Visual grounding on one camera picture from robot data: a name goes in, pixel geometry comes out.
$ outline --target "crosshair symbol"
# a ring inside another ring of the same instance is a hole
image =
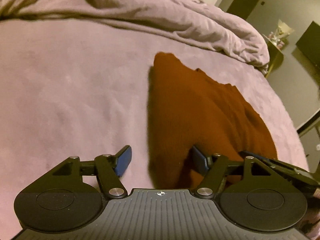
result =
[[[162,197],[163,195],[165,195],[166,193],[164,193],[163,191],[159,191],[156,193],[158,196]]]

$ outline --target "orange sweater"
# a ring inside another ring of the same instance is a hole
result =
[[[149,170],[162,189],[196,187],[189,149],[241,161],[239,151],[277,158],[260,116],[235,86],[191,70],[173,54],[158,53],[150,70],[148,103]]]

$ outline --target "ribbed surface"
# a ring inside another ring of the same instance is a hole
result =
[[[91,224],[64,234],[26,230],[18,240],[307,240],[297,230],[277,234],[246,231],[226,220],[214,202],[188,190],[135,189],[122,200],[112,200]]]

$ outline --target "crumpled blanket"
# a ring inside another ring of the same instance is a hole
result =
[[[221,51],[266,73],[262,36],[243,19],[199,0],[0,0],[0,17],[91,18]]]
[[[169,53],[158,53],[150,72],[148,144],[150,172],[164,189],[201,182],[188,158],[193,145],[233,161],[242,161],[238,152],[244,150],[277,159],[268,128],[235,86],[191,70]]]

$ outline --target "black object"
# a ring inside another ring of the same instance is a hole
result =
[[[197,188],[130,195],[118,179],[130,146],[94,161],[69,157],[18,194],[23,231],[14,239],[307,239],[295,226],[320,185],[313,174],[246,151],[244,162],[196,147],[190,154],[204,175]],[[97,176],[101,192],[84,175]],[[243,179],[224,189],[228,175]]]
[[[320,66],[320,26],[312,22],[296,43],[298,49],[315,65]]]

